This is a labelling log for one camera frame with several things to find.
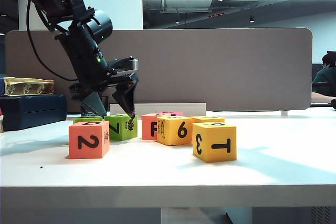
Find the black cable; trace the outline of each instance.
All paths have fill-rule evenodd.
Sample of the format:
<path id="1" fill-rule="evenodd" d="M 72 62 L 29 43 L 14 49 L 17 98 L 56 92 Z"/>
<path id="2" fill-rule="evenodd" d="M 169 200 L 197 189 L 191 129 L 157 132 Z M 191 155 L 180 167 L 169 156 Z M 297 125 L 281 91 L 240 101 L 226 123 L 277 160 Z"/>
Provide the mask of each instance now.
<path id="1" fill-rule="evenodd" d="M 26 14 L 26 25 L 27 25 L 27 33 L 28 33 L 28 38 L 29 38 L 29 41 L 30 41 L 30 44 L 32 45 L 32 48 L 33 48 L 33 51 L 34 51 L 34 54 L 37 58 L 37 60 L 42 64 L 42 66 L 44 66 L 49 72 L 51 72 L 52 74 L 58 76 L 59 78 L 63 79 L 63 80 L 66 80 L 66 81 L 78 81 L 78 79 L 69 79 L 69 78 L 66 78 L 66 77 L 63 77 L 57 73 L 55 73 L 54 71 L 52 71 L 50 68 L 47 67 L 47 65 L 45 65 L 43 63 L 43 61 L 41 60 L 40 56 L 38 55 L 37 51 L 36 51 L 36 47 L 35 47 L 35 44 L 34 44 L 34 41 L 33 41 L 33 38 L 32 38 L 32 35 L 30 33 L 30 27 L 29 27 L 29 13 L 30 13 L 30 4 L 31 4 L 32 0 L 28 0 L 28 4 L 27 4 L 27 14 Z"/>

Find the navy blue box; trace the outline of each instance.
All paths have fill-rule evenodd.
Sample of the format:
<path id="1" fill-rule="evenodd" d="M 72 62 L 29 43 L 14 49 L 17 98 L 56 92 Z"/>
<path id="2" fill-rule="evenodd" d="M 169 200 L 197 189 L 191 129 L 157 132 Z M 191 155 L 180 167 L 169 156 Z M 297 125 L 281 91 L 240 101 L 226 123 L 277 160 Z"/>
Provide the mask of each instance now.
<path id="1" fill-rule="evenodd" d="M 4 115 L 4 131 L 22 130 L 67 118 L 67 100 L 64 95 L 27 95 L 0 97 Z"/>

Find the yellow cube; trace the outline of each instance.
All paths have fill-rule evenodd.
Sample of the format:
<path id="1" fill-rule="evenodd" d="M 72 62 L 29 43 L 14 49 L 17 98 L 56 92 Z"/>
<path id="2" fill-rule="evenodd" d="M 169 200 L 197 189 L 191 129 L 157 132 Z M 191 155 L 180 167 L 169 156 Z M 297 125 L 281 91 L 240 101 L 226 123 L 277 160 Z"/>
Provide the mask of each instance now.
<path id="1" fill-rule="evenodd" d="M 157 140 L 165 145 L 191 143 L 192 122 L 185 116 L 158 116 Z"/>
<path id="2" fill-rule="evenodd" d="M 237 160 L 236 126 L 223 122 L 193 124 L 193 154 L 204 162 Z"/>
<path id="3" fill-rule="evenodd" d="M 225 118 L 221 116 L 209 116 L 209 115 L 201 115 L 201 116 L 191 116 L 193 123 L 207 123 L 207 122 L 222 122 L 225 123 Z"/>

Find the printed number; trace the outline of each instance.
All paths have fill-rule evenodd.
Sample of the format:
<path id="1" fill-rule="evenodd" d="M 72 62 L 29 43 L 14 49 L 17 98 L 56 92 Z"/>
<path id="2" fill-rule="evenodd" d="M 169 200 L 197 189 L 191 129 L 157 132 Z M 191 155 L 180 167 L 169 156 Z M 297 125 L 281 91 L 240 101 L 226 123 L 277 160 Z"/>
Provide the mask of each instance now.
<path id="1" fill-rule="evenodd" d="M 83 125 L 95 125 L 95 124 L 100 124 L 101 122 L 87 122 L 84 123 Z"/>
<path id="2" fill-rule="evenodd" d="M 78 136 L 78 149 L 82 149 L 82 144 L 86 145 L 87 147 L 94 149 L 99 145 L 99 139 L 96 136 L 90 136 L 94 143 L 90 143 L 84 137 Z"/>
<path id="3" fill-rule="evenodd" d="M 119 134 L 120 133 L 120 125 L 119 125 L 119 123 L 117 123 L 117 128 L 113 127 L 110 124 L 110 129 L 113 130 L 114 132 L 116 132 L 117 134 Z"/>
<path id="4" fill-rule="evenodd" d="M 225 123 L 205 123 L 206 125 L 223 126 Z"/>
<path id="5" fill-rule="evenodd" d="M 155 131 L 157 131 L 157 128 L 155 127 L 157 124 L 158 124 L 157 122 L 151 123 L 151 136 L 154 136 Z"/>
<path id="6" fill-rule="evenodd" d="M 197 135 L 196 135 L 196 143 L 197 143 L 197 145 L 196 145 L 196 150 L 197 150 L 197 153 L 198 153 L 199 155 L 202 154 L 202 150 L 201 150 L 201 148 L 200 148 L 201 141 L 202 141 L 202 137 L 201 137 L 201 135 L 200 135 L 200 134 L 197 134 Z"/>
<path id="7" fill-rule="evenodd" d="M 226 144 L 213 144 L 211 145 L 211 149 L 226 149 L 227 153 L 231 152 L 231 139 L 228 138 L 226 140 Z"/>
<path id="8" fill-rule="evenodd" d="M 188 133 L 187 129 L 185 127 L 183 127 L 184 125 L 185 125 L 185 122 L 182 122 L 180 127 L 178 128 L 178 131 L 177 131 L 177 135 L 180 138 L 186 137 L 187 133 Z"/>

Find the gray partition panel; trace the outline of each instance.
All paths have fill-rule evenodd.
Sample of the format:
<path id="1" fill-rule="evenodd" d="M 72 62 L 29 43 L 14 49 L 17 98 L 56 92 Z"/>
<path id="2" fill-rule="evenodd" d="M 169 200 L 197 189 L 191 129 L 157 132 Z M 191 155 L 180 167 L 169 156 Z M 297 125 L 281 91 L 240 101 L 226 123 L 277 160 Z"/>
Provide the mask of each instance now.
<path id="1" fill-rule="evenodd" d="M 43 61 L 74 77 L 70 61 L 53 34 L 34 31 Z M 305 28 L 117 30 L 101 43 L 107 60 L 139 59 L 137 103 L 206 102 L 208 110 L 302 110 L 311 102 L 312 34 Z M 6 36 L 7 74 L 55 80 L 36 60 L 25 31 Z M 111 95 L 114 88 L 106 94 Z"/>

